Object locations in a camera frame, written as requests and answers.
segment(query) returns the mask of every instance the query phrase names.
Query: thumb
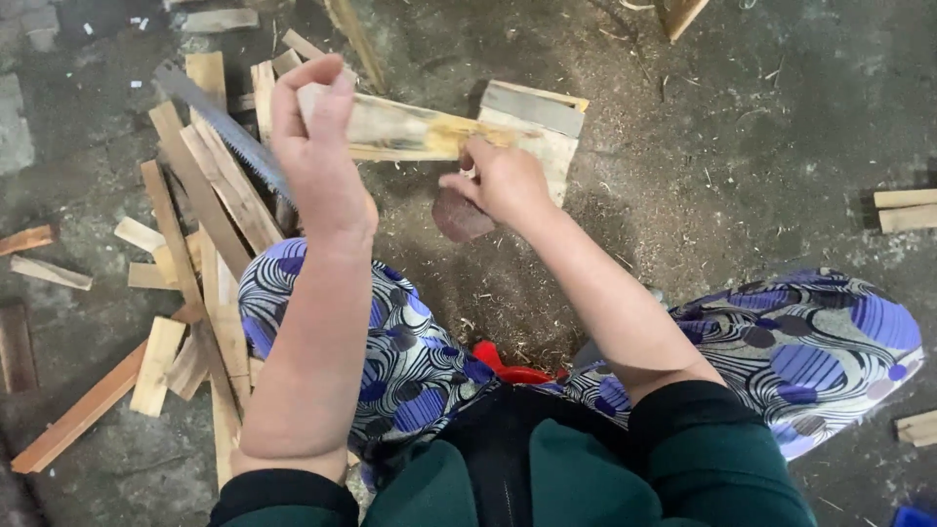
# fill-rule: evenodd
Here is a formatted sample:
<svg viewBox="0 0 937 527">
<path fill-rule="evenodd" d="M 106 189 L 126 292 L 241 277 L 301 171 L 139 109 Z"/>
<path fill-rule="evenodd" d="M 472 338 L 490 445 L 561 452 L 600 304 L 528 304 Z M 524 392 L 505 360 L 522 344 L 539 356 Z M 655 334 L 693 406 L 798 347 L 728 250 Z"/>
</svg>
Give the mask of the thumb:
<svg viewBox="0 0 937 527">
<path fill-rule="evenodd" d="M 478 201 L 482 196 L 482 188 L 472 178 L 465 177 L 461 173 L 447 173 L 439 179 L 439 186 L 441 188 L 451 188 L 462 194 L 463 198 L 479 205 Z"/>
<path fill-rule="evenodd" d="M 309 139 L 317 143 L 344 143 L 353 108 L 354 87 L 339 72 L 316 100 L 309 119 Z"/>
</svg>

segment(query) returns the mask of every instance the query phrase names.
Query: green sleeve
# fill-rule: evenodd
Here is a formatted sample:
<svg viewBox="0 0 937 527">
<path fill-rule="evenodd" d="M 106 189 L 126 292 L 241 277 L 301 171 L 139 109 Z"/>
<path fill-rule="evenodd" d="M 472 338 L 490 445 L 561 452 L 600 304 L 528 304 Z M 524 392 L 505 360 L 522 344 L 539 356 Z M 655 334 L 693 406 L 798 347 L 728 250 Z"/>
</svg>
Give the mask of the green sleeve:
<svg viewBox="0 0 937 527">
<path fill-rule="evenodd" d="M 343 527 L 347 526 L 338 513 L 305 505 L 279 505 L 248 512 L 223 523 L 222 527 Z"/>
<path fill-rule="evenodd" d="M 685 429 L 651 451 L 647 468 L 665 518 L 712 527 L 816 526 L 763 425 Z"/>
</svg>

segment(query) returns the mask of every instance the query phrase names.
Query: person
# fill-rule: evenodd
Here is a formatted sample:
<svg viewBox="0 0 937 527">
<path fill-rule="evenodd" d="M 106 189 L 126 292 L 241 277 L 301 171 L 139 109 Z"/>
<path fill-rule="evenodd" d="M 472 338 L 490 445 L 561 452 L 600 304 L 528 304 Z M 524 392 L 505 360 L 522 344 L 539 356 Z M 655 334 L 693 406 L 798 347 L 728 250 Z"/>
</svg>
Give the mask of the person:
<svg viewBox="0 0 937 527">
<path fill-rule="evenodd" d="M 266 365 L 212 525 L 808 526 L 787 473 L 921 365 L 908 311 L 812 269 L 669 312 L 547 194 L 540 163 L 481 139 L 440 178 L 533 247 L 602 352 L 554 383 L 506 384 L 371 260 L 378 227 L 346 139 L 353 88 L 327 55 L 274 91 L 272 146 L 305 225 L 241 280 Z M 308 118 L 295 92 L 329 85 Z"/>
</svg>

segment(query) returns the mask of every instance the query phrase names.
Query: hand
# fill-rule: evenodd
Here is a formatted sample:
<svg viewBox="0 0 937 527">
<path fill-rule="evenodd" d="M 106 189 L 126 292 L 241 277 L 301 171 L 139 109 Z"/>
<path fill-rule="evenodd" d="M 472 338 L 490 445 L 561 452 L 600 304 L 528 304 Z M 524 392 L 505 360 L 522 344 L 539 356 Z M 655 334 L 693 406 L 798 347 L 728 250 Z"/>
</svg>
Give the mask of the hand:
<svg viewBox="0 0 937 527">
<path fill-rule="evenodd" d="M 495 221 L 522 232 L 557 209 L 550 200 L 543 166 L 526 150 L 501 148 L 473 137 L 462 153 L 462 170 L 475 167 L 475 177 L 447 173 L 439 186 L 452 188 Z"/>
<path fill-rule="evenodd" d="M 293 191 L 306 237 L 318 242 L 371 243 L 378 209 L 349 153 L 354 86 L 342 75 L 342 58 L 328 54 L 280 77 L 273 93 L 271 146 Z M 307 128 L 296 90 L 330 85 Z"/>
</svg>

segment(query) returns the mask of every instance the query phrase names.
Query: black sleeve cuff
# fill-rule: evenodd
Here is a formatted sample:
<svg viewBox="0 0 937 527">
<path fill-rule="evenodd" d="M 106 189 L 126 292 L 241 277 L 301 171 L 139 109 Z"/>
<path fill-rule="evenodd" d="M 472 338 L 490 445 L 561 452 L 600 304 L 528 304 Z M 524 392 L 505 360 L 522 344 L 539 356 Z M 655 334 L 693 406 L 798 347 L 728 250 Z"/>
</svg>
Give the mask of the black sleeve cuff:
<svg viewBox="0 0 937 527">
<path fill-rule="evenodd" d="M 225 484 L 209 527 L 244 514 L 279 505 L 304 505 L 336 512 L 348 525 L 358 525 L 358 503 L 345 487 L 307 471 L 266 469 L 240 474 Z"/>
<path fill-rule="evenodd" d="M 628 430 L 645 455 L 683 430 L 701 425 L 758 424 L 765 420 L 729 388 L 711 381 L 681 381 L 654 390 L 632 410 Z"/>
</svg>

